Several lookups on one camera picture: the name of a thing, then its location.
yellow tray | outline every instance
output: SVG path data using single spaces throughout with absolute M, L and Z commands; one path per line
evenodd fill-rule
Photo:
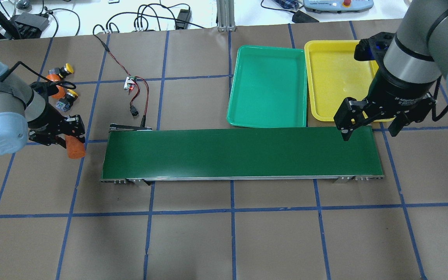
M 362 100 L 368 95 L 378 64 L 355 60 L 357 43 L 357 40 L 321 40 L 305 44 L 311 113 L 319 121 L 333 122 L 345 97 Z

orange cylinder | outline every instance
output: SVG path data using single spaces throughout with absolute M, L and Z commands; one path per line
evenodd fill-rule
M 57 82 L 57 81 L 61 81 L 60 76 L 56 75 L 56 74 L 49 74 L 48 76 L 46 76 L 46 78 L 48 78 L 48 80 L 53 81 L 53 82 Z M 56 86 L 58 88 L 58 93 L 52 95 L 52 98 L 55 99 L 60 99 L 62 97 L 65 96 L 65 89 L 63 87 L 60 86 Z
M 65 145 L 67 145 L 67 155 L 71 159 L 82 158 L 86 155 L 84 144 L 73 136 L 65 135 Z

green conveyor belt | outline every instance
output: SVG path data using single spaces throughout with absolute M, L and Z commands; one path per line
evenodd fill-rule
M 383 177 L 372 129 L 112 131 L 102 181 Z

green tray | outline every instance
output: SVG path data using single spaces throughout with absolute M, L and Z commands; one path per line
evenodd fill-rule
M 250 128 L 306 126 L 304 51 L 241 46 L 236 58 L 227 121 Z
M 371 127 L 113 131 L 104 182 L 380 178 Z

plaid fabric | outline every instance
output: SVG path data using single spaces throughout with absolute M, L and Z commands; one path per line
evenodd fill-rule
M 274 0 L 284 9 L 298 9 L 298 0 Z

